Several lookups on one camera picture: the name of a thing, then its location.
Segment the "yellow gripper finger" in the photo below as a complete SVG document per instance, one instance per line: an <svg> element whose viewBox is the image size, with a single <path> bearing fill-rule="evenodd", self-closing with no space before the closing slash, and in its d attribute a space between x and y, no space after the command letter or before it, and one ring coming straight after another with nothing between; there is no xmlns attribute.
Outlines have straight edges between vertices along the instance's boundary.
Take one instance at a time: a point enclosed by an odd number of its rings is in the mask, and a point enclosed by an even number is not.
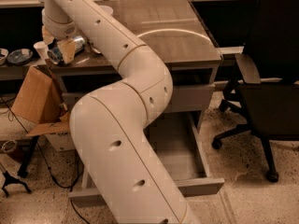
<svg viewBox="0 0 299 224"><path fill-rule="evenodd" d="M71 63L75 57L76 43L72 38L61 40L57 43L59 51L63 55L64 63Z"/></svg>
<svg viewBox="0 0 299 224"><path fill-rule="evenodd" d="M42 37L43 41L46 45L50 45L54 42L54 37L52 34L46 29L45 26L42 26Z"/></svg>

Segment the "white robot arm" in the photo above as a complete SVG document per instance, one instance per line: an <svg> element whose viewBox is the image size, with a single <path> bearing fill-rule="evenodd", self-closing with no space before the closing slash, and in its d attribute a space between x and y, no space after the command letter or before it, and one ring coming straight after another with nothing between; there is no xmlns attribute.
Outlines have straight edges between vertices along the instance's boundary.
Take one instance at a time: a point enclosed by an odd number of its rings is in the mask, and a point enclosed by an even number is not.
<svg viewBox="0 0 299 224"><path fill-rule="evenodd" d="M87 172L119 224L200 224L144 135L167 107L172 78L159 56L92 0L45 0L63 11L121 80L72 108L70 133Z"/></svg>

